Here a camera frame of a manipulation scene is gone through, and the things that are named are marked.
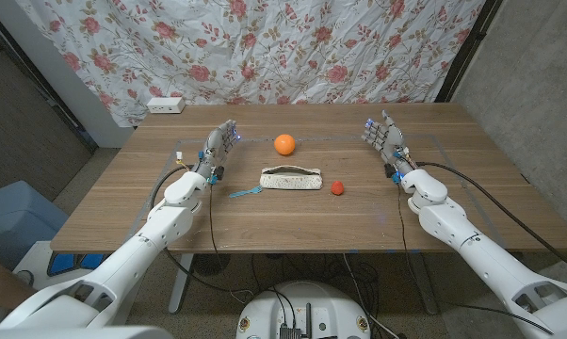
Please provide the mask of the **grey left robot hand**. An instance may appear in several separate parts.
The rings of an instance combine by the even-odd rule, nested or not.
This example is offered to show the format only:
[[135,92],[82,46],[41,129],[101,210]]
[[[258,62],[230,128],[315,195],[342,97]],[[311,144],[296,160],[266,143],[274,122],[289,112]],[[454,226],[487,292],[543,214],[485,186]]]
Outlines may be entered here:
[[202,146],[202,156],[193,171],[210,179],[218,167],[223,167],[229,151],[240,140],[236,121],[227,120],[210,132]]

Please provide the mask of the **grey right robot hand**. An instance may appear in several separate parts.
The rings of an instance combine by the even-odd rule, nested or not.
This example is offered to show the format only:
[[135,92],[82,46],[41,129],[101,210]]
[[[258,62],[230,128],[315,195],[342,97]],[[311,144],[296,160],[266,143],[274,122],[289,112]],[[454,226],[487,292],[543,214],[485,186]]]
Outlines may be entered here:
[[381,112],[381,115],[383,122],[373,119],[365,122],[362,140],[380,154],[386,176],[400,180],[415,170],[416,165],[410,157],[410,151],[401,130],[385,110]]

